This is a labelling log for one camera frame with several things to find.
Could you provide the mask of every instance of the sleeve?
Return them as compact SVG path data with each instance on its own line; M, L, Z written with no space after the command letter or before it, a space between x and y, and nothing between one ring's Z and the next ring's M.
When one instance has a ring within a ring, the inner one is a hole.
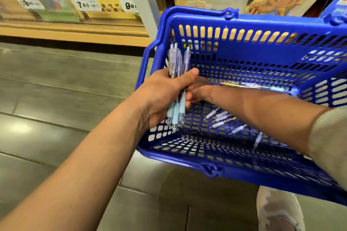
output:
M313 161L347 190L347 107L334 108L316 120L309 137Z

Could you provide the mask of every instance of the fingernail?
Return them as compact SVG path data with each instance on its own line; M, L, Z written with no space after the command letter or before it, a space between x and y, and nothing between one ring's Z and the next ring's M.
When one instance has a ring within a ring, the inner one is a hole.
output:
M192 72L193 72L194 74L196 74L196 75L199 74L199 70L198 70L197 68L193 68L193 69L192 69Z

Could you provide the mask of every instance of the sneaker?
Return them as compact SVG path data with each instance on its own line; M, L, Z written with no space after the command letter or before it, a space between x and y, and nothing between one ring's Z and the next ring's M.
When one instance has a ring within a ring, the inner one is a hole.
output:
M305 231L304 215L293 193L260 186L257 212L259 231Z

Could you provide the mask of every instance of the floor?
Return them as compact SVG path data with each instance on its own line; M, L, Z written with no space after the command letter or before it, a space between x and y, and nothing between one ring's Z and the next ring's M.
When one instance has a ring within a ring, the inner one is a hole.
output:
M0 218L133 92L140 63L135 56L0 43ZM136 152L98 230L257 230L257 190ZM307 231L345 230L346 207L298 199Z

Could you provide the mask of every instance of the light blue pen grip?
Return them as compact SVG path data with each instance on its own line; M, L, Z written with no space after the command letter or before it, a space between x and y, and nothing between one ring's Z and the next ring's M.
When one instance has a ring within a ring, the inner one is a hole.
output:
M173 111L174 108L173 107L174 107L174 103L172 102L172 104L170 105L170 107L166 113L166 117L172 118L172 116L174 115L174 111Z
M186 114L186 92L181 92L181 100L179 101L179 113Z
M179 103L175 102L173 107L174 111L172 116L172 124L178 124Z

